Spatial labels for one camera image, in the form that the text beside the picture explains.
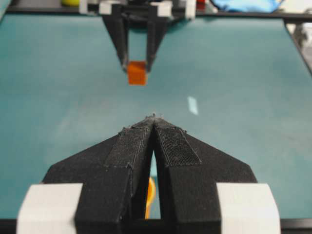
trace small white tape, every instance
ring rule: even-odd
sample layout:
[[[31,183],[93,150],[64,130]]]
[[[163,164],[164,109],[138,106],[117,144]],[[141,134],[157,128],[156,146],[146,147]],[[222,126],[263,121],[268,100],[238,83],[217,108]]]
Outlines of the small white tape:
[[[88,13],[88,0],[79,0],[79,13],[80,14]]]
[[[76,234],[82,184],[32,185],[19,210],[17,234]]]
[[[188,96],[187,100],[189,103],[189,111],[193,113],[194,115],[198,116],[198,106],[197,106],[196,98]]]
[[[267,184],[216,185],[222,234],[280,234],[277,205]]]
[[[99,4],[99,10],[98,10],[100,15],[111,15],[113,4],[120,4],[120,1],[118,0],[101,1],[101,3]]]
[[[164,0],[160,2],[151,2],[152,6],[157,6],[158,17],[170,17],[172,9],[172,1]]]
[[[185,18],[192,20],[196,16],[196,0],[186,0]]]

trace teal mat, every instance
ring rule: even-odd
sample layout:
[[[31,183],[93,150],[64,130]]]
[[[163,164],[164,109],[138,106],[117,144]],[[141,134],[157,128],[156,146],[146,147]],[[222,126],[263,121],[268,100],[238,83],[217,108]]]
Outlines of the teal mat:
[[[281,20],[177,25],[145,87],[128,86],[100,18],[6,15],[0,34],[1,218],[51,164],[153,112],[250,164],[282,218],[312,217],[312,80]],[[144,59],[146,35],[130,44]]]

